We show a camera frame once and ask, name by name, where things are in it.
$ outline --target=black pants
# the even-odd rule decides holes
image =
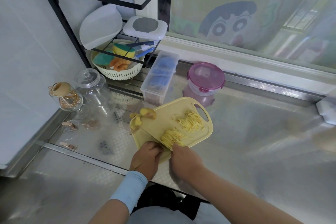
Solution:
[[[178,198],[171,189],[159,184],[154,184],[144,190],[132,213],[148,206],[161,206],[169,208],[172,211],[179,210],[191,220],[194,220],[201,202],[206,201],[191,195],[187,195],[181,199]]]

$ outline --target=cutting board handle hole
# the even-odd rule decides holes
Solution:
[[[203,118],[203,120],[208,122],[209,121],[208,116],[205,114],[203,109],[198,104],[195,104],[195,107],[197,109],[198,114]]]

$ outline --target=light blue sleeve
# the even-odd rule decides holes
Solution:
[[[129,171],[110,199],[122,201],[131,214],[147,183],[148,180],[142,173]]]

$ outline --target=cartoon hair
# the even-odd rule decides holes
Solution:
[[[236,1],[231,3],[226,3],[217,6],[211,10],[207,16],[203,19],[198,32],[207,35],[212,24],[219,18],[222,17],[224,20],[228,20],[231,14],[235,16],[240,16],[243,12],[248,11],[249,14],[254,14],[257,11],[257,5],[253,1]]]

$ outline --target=cutting board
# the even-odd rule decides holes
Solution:
[[[199,109],[202,109],[205,115],[208,118],[208,121],[205,121],[202,117],[201,120],[204,125],[203,130],[196,130],[194,132],[188,132],[183,127],[174,121],[174,118],[177,116],[184,116],[185,111],[192,110],[198,113]],[[208,138],[213,131],[213,125],[211,118],[205,108],[197,102],[195,99],[190,97],[182,97],[176,99],[172,102],[166,103],[154,109],[157,115],[155,120],[142,118],[141,129],[139,129],[136,133],[133,134],[133,138],[135,144],[138,149],[146,142],[146,141],[155,141],[158,142],[164,131],[169,128],[177,128],[185,138],[182,138],[181,141],[185,146],[192,147],[195,144],[203,141]],[[164,152],[161,155],[160,163],[168,160],[170,158],[170,150],[164,148]]]

